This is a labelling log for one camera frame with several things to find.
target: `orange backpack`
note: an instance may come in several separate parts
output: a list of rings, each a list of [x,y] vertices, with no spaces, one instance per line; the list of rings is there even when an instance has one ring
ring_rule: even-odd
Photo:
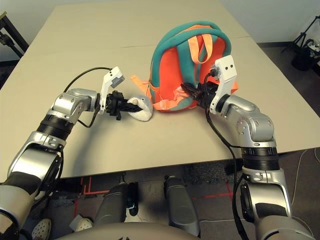
[[[230,40],[217,25],[210,21],[189,22],[160,40],[152,56],[149,81],[141,82],[136,76],[131,79],[159,111],[194,108],[197,102],[182,90],[181,84],[203,84],[215,61],[230,53]],[[208,81],[219,84],[213,77]],[[232,92],[237,89],[235,83]]]

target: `gray floor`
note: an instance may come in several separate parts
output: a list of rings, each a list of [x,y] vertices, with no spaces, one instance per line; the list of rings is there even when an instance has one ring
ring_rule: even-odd
[[[263,48],[263,51],[279,67],[288,80],[296,87],[314,111],[320,116],[320,78],[312,70],[300,72],[294,69],[290,62],[292,52],[280,54],[281,48]],[[301,151],[285,155],[280,160],[285,170],[285,177],[290,197],[293,196],[295,177]],[[206,168],[221,168],[216,163],[207,164]],[[301,161],[296,196],[293,205],[293,215],[303,219],[312,229],[316,239],[320,239],[320,164],[316,161],[313,149],[308,150]],[[230,189],[233,184],[228,178],[212,176],[212,181],[201,184],[191,184],[186,177],[186,166],[159,167],[145,170],[128,171],[127,182],[139,182],[139,213],[135,217],[127,214],[127,222],[152,222],[168,224],[167,204],[164,198],[163,183],[165,175],[175,175],[185,178],[187,189],[192,196],[200,220],[201,238],[204,240],[240,239],[232,220]],[[103,199],[102,194],[90,194],[112,188],[119,181],[120,173],[87,176],[82,179],[86,195],[68,194],[68,200],[51,200],[45,209],[39,208],[28,218],[24,228],[32,230],[41,218],[52,219],[50,239],[70,234],[69,224],[76,214],[95,218]],[[255,239],[251,223],[243,221],[250,239]]]

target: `black tripod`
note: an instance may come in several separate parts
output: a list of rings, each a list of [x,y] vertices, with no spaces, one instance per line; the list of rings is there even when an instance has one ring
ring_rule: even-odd
[[[312,24],[314,24],[314,22],[317,20],[317,19],[320,19],[320,15],[319,16],[315,16],[314,20],[310,23],[310,25],[307,27],[307,29],[304,31],[304,32],[301,32],[300,35],[294,40],[292,41],[291,43],[288,44],[288,46],[283,49],[281,51],[281,53],[283,53],[284,51],[286,51],[287,49],[295,49],[296,46],[298,45],[298,42],[300,41],[300,39],[302,38],[302,42],[300,44],[300,49],[302,48],[302,46],[304,45],[304,42],[305,42],[305,39],[306,39],[306,32],[309,30],[309,28],[312,26]]]

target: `teal backpack strap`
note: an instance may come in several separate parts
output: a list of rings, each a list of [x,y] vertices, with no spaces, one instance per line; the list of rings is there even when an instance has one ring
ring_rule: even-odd
[[[212,43],[214,44],[217,40],[217,36],[212,35]],[[206,56],[206,49],[202,48],[201,52],[200,52],[200,56],[199,56],[199,61],[203,62]],[[199,74],[200,74],[200,69],[201,69],[201,64],[198,64],[198,66],[196,66],[196,84],[199,83]]]
[[[176,46],[179,56],[180,72],[185,84],[196,86],[195,63],[191,59],[191,53],[188,51],[189,43],[184,41]]]
[[[216,24],[214,24],[211,21],[192,21],[192,22],[188,22],[185,24],[182,24],[180,26],[175,27],[174,29],[170,30],[166,35],[163,36],[163,38],[159,41],[159,43],[157,44],[157,46],[155,47],[154,52],[156,52],[157,48],[159,46],[161,46],[165,41],[167,41],[168,39],[172,38],[173,36],[177,35],[178,33],[180,33],[183,30],[186,30],[194,25],[208,25],[211,26],[213,29],[217,29],[217,30],[221,30],[220,27],[218,27]]]
[[[178,35],[175,35],[174,37],[169,38],[167,41],[165,41],[163,44],[161,44],[153,54],[153,60],[151,64],[151,79],[152,79],[152,85],[154,87],[159,87],[159,67],[160,67],[160,61],[162,58],[162,55],[164,54],[165,50],[170,49],[174,46],[177,46],[179,44],[182,44],[183,42],[187,41],[189,38],[192,38],[197,35],[202,34],[211,34],[217,37],[220,37],[225,42],[225,49],[223,52],[223,56],[230,55],[231,53],[231,43],[227,35],[225,35],[222,31],[217,29],[210,29],[210,28],[198,28],[193,29],[190,31],[181,32]]]

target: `table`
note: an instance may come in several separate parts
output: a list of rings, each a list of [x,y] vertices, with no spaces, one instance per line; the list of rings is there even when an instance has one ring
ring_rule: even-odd
[[[163,4],[182,2],[191,3],[182,0],[162,1]],[[236,94],[254,102],[272,119],[278,152],[319,147],[320,128],[316,126],[320,126],[320,118],[219,2],[210,2],[217,5],[217,15],[223,13],[226,16],[224,27],[220,25],[230,36],[232,44],[240,87]],[[102,13],[107,10],[113,12],[119,6],[125,6],[125,3],[136,13],[134,9],[150,2],[130,0],[77,4],[58,6],[53,11],[0,91],[0,182],[6,179],[8,166],[15,154],[29,134],[37,129],[55,98],[79,73],[97,66],[119,66],[126,80],[117,90],[123,92],[126,98],[141,93],[129,76],[136,74],[143,80],[148,79],[157,41],[173,25],[181,22],[168,24],[167,29],[162,26],[161,33],[153,29],[149,39],[141,38],[144,42],[140,44],[138,38],[143,32],[132,31],[131,39],[124,37],[125,30],[110,37],[105,32],[99,32],[99,27],[95,31],[88,29],[89,25],[85,23],[89,18],[81,18],[94,10],[101,12],[97,18],[90,18],[90,25],[99,26],[102,20],[115,19],[114,15],[109,17]],[[127,14],[123,16],[128,19],[131,13]],[[159,13],[155,12],[153,17],[158,23]],[[76,21],[75,18],[79,26],[72,28],[70,22]],[[58,24],[62,19],[63,26]],[[192,17],[182,19],[183,22],[194,20]],[[218,24],[221,22],[219,17],[215,19],[214,14],[208,20]],[[143,19],[138,18],[137,22],[143,23]],[[113,21],[113,25],[106,26],[104,31],[119,29],[116,24],[117,21]],[[133,20],[130,24],[131,27],[135,25]],[[84,35],[88,32],[96,37],[101,35],[94,44],[84,44],[86,40],[78,39],[80,26]],[[64,40],[74,44],[64,44],[65,41],[54,37],[52,32],[64,32]],[[103,70],[91,72],[79,79],[73,87],[100,91],[104,74]],[[88,123],[91,114],[85,112],[80,119]],[[226,139],[235,144],[237,136],[225,124],[225,120],[216,116],[212,119]],[[74,126],[67,139],[64,157],[64,178],[231,158],[228,149],[207,124],[204,111],[200,108],[173,113],[155,112],[148,122],[137,121],[126,113],[122,114],[121,121],[108,115],[98,116],[90,129],[80,124]]]

